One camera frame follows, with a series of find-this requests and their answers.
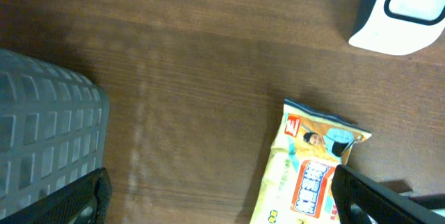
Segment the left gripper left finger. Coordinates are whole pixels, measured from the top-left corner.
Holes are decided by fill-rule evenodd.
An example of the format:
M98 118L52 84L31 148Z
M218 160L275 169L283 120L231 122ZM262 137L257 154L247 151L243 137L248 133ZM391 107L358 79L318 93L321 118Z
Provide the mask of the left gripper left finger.
M104 224L111 201L108 171L98 168L1 220L1 224Z

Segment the yellow wet wipes pack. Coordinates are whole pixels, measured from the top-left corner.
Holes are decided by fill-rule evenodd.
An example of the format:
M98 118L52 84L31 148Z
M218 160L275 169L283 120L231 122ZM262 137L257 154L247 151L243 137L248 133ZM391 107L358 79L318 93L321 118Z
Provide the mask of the yellow wet wipes pack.
M285 99L250 222L339 223L331 189L336 167L370 137L336 115Z

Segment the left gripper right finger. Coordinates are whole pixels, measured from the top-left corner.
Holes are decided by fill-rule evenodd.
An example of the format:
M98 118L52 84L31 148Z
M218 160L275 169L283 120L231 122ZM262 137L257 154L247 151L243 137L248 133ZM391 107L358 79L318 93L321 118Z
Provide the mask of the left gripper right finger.
M341 224L444 224L444 195L410 198L338 165L332 194Z

